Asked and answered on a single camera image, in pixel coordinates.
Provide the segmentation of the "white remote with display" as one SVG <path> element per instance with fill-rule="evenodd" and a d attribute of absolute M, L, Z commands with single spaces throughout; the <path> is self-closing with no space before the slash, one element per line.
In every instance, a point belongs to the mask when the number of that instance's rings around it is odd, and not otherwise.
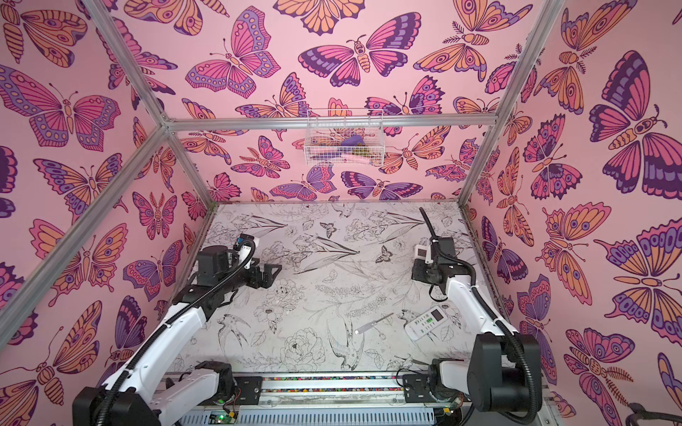
<path fill-rule="evenodd" d="M 412 341 L 418 341 L 428 334 L 446 325 L 449 318 L 439 306 L 432 306 L 428 311 L 419 314 L 415 319 L 409 321 L 404 330 Z"/>

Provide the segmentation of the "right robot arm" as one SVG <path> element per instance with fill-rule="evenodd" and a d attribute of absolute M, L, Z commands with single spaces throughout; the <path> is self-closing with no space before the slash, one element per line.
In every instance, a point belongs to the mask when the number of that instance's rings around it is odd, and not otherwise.
<path fill-rule="evenodd" d="M 474 337 L 467 365 L 445 359 L 433 362 L 433 384 L 463 393 L 481 413 L 532 424 L 543 404 L 538 340 L 521 333 L 488 302 L 475 267 L 456 255 L 451 238 L 431 236 L 426 246 L 416 246 L 411 278 L 440 289 Z"/>

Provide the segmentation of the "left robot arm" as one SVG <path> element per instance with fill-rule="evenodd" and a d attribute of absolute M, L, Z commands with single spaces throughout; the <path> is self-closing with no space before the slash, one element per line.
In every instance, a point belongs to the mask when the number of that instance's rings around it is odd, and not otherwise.
<path fill-rule="evenodd" d="M 255 257 L 258 241 L 242 234 L 234 247 L 209 246 L 196 257 L 197 270 L 167 314 L 133 357 L 98 387 L 86 387 L 72 405 L 76 425 L 176 425 L 207 400 L 228 400 L 236 381 L 230 364 L 203 361 L 163 392 L 157 387 L 181 350 L 236 292 L 269 289 L 282 271 Z"/>

